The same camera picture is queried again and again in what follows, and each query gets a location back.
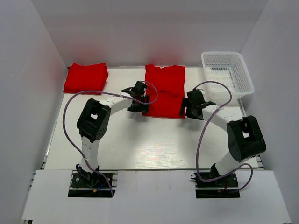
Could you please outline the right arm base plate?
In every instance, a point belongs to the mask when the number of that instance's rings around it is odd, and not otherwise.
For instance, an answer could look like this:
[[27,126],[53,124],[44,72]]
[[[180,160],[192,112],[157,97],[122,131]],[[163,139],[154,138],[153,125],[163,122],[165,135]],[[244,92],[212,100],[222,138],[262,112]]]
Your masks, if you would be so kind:
[[214,182],[203,182],[196,172],[190,176],[195,182],[197,199],[240,198],[236,174],[231,174]]

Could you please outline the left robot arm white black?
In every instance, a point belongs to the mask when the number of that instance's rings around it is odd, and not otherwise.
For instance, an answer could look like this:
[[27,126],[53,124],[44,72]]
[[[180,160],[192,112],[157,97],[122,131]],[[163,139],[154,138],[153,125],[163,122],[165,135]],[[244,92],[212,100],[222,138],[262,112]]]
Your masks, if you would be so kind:
[[89,99],[77,121],[77,128],[82,140],[84,156],[76,166],[78,173],[83,175],[83,181],[88,186],[98,183],[99,170],[98,149],[100,139],[105,135],[110,116],[127,109],[131,112],[147,112],[150,97],[145,95],[148,86],[138,81],[134,87],[121,91],[123,95],[112,96],[107,99]]

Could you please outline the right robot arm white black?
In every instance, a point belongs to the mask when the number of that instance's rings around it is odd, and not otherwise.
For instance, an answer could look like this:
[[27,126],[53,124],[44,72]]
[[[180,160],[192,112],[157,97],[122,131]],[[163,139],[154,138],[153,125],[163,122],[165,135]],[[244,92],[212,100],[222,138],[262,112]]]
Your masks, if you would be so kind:
[[188,92],[187,97],[183,98],[180,114],[183,112],[188,118],[206,121],[199,138],[196,161],[199,161],[199,148],[208,124],[213,123],[227,133],[228,153],[211,166],[209,179],[200,178],[204,182],[222,186],[227,182],[228,175],[266,150],[266,143],[254,116],[241,117],[222,109],[214,102],[207,102],[198,89]]

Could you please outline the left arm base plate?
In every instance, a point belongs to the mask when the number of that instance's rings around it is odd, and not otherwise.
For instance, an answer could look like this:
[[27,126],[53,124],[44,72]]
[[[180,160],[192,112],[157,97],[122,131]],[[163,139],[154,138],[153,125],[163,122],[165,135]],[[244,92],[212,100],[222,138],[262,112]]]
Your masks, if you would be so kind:
[[78,172],[71,175],[68,190],[69,198],[112,198],[110,187],[105,178],[96,174],[95,180],[89,182]]

